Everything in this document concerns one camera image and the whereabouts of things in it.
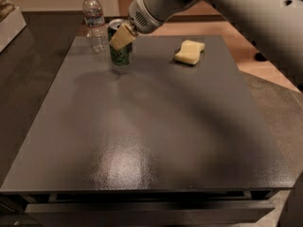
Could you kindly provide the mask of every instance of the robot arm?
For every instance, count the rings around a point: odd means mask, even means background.
[[[199,0],[134,0],[129,18],[151,33],[174,13]],[[300,0],[204,0],[295,85],[303,83],[303,2]]]

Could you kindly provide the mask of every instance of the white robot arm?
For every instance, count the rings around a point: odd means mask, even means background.
[[[200,0],[134,0],[129,19],[151,33],[174,13]],[[300,0],[203,0],[213,6],[295,85],[303,83],[303,2]]]

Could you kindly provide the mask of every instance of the bottle label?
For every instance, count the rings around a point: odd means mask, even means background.
[[[105,24],[104,16],[102,13],[97,16],[84,17],[84,20],[85,24],[90,28],[100,27]]]

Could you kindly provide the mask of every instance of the green can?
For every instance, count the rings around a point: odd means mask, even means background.
[[[108,39],[112,40],[112,37],[119,29],[119,27],[125,22],[124,19],[114,19],[110,22],[108,26]],[[119,50],[114,50],[110,46],[112,62],[118,66],[126,66],[131,63],[131,52],[132,44],[128,44]]]

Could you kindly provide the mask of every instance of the plastic bottle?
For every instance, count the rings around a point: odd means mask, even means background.
[[[94,50],[97,53],[105,52],[108,39],[101,3],[98,0],[84,0],[82,11]]]

